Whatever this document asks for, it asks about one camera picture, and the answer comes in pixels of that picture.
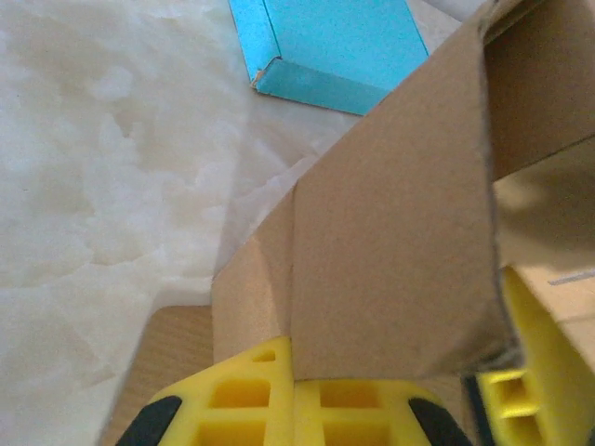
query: white surface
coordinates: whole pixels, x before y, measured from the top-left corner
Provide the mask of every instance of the white surface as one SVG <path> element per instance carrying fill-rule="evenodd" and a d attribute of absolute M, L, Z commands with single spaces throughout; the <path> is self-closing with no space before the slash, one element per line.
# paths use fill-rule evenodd
<path fill-rule="evenodd" d="M 484 0 L 427 0 L 427 2 L 456 20 L 464 20 L 473 14 Z"/>
<path fill-rule="evenodd" d="M 152 308 L 355 121 L 254 94 L 225 0 L 0 0 L 0 444 L 92 443 Z"/>

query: blue cardboard box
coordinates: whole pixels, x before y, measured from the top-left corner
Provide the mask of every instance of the blue cardboard box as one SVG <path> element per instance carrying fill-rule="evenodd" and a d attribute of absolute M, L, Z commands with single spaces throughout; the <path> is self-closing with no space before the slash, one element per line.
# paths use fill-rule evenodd
<path fill-rule="evenodd" d="M 230 0 L 260 93 L 366 114 L 428 56 L 405 0 Z"/>

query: corrugated cardboard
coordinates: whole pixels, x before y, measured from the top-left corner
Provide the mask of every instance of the corrugated cardboard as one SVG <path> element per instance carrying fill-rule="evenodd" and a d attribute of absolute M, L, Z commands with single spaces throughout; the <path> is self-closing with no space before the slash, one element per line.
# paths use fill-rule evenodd
<path fill-rule="evenodd" d="M 291 335 L 297 379 L 517 363 L 492 181 L 595 135 L 594 10 L 499 1 L 463 24 L 217 276 L 216 360 Z M 593 314 L 567 324 L 590 363 Z"/>
<path fill-rule="evenodd" d="M 251 85 L 365 114 L 428 56 L 405 0 L 230 0 Z"/>

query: brown cardboard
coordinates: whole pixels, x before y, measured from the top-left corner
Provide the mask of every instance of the brown cardboard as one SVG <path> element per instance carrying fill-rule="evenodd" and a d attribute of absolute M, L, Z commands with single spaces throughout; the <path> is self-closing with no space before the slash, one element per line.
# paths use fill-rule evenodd
<path fill-rule="evenodd" d="M 297 379 L 518 363 L 492 180 L 595 134 L 594 3 L 484 5 L 353 127 L 215 279 L 216 360 L 285 334 Z"/>
<path fill-rule="evenodd" d="M 145 327 L 99 444 L 113 446 L 155 393 L 212 364 L 210 307 L 156 311 Z"/>

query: cardboard sheet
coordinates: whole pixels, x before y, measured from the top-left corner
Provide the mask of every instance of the cardboard sheet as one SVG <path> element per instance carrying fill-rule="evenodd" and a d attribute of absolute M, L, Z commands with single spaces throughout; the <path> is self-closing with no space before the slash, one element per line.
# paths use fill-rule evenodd
<path fill-rule="evenodd" d="M 260 314 L 217 359 L 283 333 L 297 379 L 518 364 L 492 179 L 595 133 L 594 3 L 486 4 L 341 139 L 215 279 L 216 321 Z"/>
<path fill-rule="evenodd" d="M 99 444 L 113 446 L 155 393 L 212 364 L 210 307 L 168 307 L 155 312 Z"/>

